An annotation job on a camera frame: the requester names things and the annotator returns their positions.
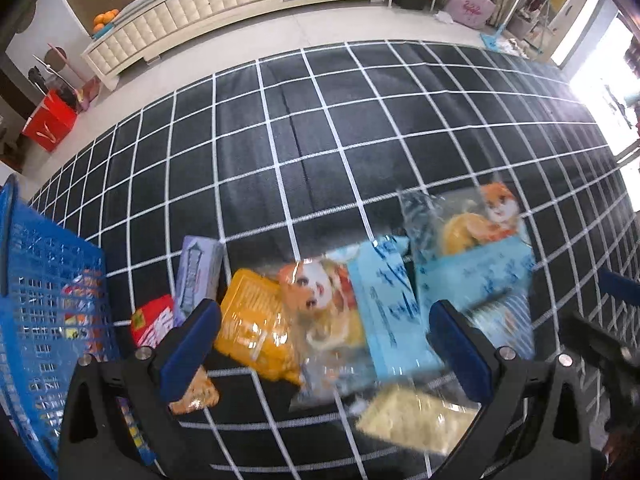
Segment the tile floor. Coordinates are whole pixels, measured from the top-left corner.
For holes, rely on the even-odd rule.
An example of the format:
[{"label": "tile floor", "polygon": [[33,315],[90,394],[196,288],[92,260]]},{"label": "tile floor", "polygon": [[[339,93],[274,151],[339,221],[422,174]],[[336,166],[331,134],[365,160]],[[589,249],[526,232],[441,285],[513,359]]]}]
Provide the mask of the tile floor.
[{"label": "tile floor", "polygon": [[205,34],[165,53],[161,61],[130,67],[114,92],[106,89],[55,152],[34,145],[20,179],[30,198],[62,165],[117,121],[193,81],[260,57],[340,41],[427,40],[482,46],[477,31],[447,25],[411,10],[378,4],[338,4],[293,9]]}]

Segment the red gift bag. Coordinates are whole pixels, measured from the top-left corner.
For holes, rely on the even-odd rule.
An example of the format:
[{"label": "red gift bag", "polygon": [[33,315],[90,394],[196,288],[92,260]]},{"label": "red gift bag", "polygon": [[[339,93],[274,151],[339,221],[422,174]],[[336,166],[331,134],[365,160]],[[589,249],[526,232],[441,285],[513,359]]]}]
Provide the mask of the red gift bag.
[{"label": "red gift bag", "polygon": [[22,133],[52,152],[74,127],[78,115],[53,91],[27,120]]}]

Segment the snack package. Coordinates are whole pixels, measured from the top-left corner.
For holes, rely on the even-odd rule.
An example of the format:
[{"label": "snack package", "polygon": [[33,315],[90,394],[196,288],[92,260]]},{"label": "snack package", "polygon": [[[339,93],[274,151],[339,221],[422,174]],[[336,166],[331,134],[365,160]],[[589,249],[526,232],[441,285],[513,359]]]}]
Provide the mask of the snack package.
[{"label": "snack package", "polygon": [[356,428],[396,446],[446,456],[477,414],[476,409],[392,384],[371,401]]},{"label": "snack package", "polygon": [[175,280],[175,325],[180,326],[202,300],[216,299],[224,247],[212,238],[185,236]]},{"label": "snack package", "polygon": [[93,354],[97,359],[102,355],[100,330],[90,326],[94,323],[95,300],[100,291],[101,273],[85,269],[82,274],[62,288],[62,307],[65,310],[65,337],[83,339],[86,345],[83,352]]},{"label": "snack package", "polygon": [[169,408],[174,415],[180,415],[215,406],[219,400],[220,394],[207,377],[207,371],[199,366],[187,391],[180,400],[170,402]]},{"label": "snack package", "polygon": [[404,263],[408,238],[382,237],[359,245],[347,263],[377,378],[440,367],[424,336],[420,305]]},{"label": "snack package", "polygon": [[238,270],[220,306],[222,325],[214,348],[271,381],[300,384],[280,287],[247,269]]},{"label": "snack package", "polygon": [[[173,306],[174,301],[169,294],[166,294],[149,301],[135,311],[131,316],[130,330],[138,348],[141,346],[155,348],[174,327]],[[215,406],[219,400],[220,394],[207,377],[205,369],[200,366],[182,398],[171,402],[169,408],[174,415],[181,415]]]},{"label": "snack package", "polygon": [[449,300],[464,312],[504,292],[527,290],[533,252],[518,203],[503,183],[436,197],[421,192],[399,197],[425,328],[437,300]]},{"label": "snack package", "polygon": [[332,402],[376,380],[347,263],[359,246],[280,269],[304,385],[295,406]]}]

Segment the orange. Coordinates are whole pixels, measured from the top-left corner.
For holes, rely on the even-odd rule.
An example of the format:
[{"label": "orange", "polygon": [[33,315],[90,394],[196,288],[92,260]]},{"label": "orange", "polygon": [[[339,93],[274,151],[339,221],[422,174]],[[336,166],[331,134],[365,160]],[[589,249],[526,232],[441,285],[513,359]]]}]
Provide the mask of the orange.
[{"label": "orange", "polygon": [[113,18],[115,18],[115,15],[113,12],[109,11],[109,12],[105,12],[102,15],[102,22],[106,25],[107,23],[109,23]]}]

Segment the cardboard box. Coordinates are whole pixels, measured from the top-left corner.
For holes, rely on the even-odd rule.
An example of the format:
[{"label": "cardboard box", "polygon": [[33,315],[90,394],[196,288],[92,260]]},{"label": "cardboard box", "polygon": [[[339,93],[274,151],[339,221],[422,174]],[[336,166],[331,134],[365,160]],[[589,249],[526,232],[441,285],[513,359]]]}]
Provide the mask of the cardboard box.
[{"label": "cardboard box", "polygon": [[180,326],[202,300],[216,299],[224,247],[212,238],[185,236],[175,280],[174,323]]}]

